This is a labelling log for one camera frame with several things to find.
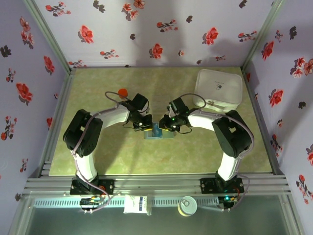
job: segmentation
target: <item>floral wallpaper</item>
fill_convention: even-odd
[[[70,67],[142,67],[241,66],[273,0],[35,2]]]
[[[39,167],[65,71],[22,1],[0,15],[0,234]]]
[[[246,70],[306,234],[313,231],[312,8],[310,0],[286,1]]]

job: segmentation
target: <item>orange ball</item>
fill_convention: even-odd
[[[123,99],[128,96],[128,92],[126,89],[122,88],[118,90],[118,94],[120,94],[120,98]]]

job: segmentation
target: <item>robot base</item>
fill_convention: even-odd
[[[237,177],[231,182],[231,184],[224,188],[219,186],[216,178],[203,178],[200,179],[200,187],[202,194],[238,193],[236,189],[238,189],[240,193],[245,191],[242,179]]]
[[[113,195],[114,180],[97,179],[97,182],[95,185],[97,185],[99,188],[104,189],[109,195]],[[100,194],[102,194],[102,192],[95,188],[85,187],[85,185],[82,184],[82,181],[78,177],[75,177],[72,179],[72,185],[70,187],[70,195],[100,195]]]

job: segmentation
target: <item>container lid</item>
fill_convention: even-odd
[[[206,100],[238,105],[242,101],[243,81],[237,74],[200,70],[195,93]]]
[[[184,214],[194,214],[198,206],[193,197],[186,196],[181,199],[179,207]]]

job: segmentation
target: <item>green tabletop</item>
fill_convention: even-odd
[[[166,113],[169,101],[184,93],[193,93],[201,69],[205,68],[78,69],[49,175],[76,173],[74,160],[62,141],[62,136],[79,109],[94,112],[111,108],[115,104],[105,98],[105,91],[117,92],[121,88],[126,88],[130,99],[137,93],[148,98],[153,121],[158,122]],[[242,77],[239,67],[207,69],[234,73]],[[194,107],[192,99],[192,96],[183,98],[189,108]],[[255,136],[254,150],[243,159],[240,171],[271,172],[245,85],[243,101],[237,111]],[[220,166],[222,154],[215,133],[209,130],[193,128],[190,134],[177,134],[173,139],[144,140],[143,132],[134,132],[118,123],[101,132],[93,157],[99,175],[177,174],[214,173]]]

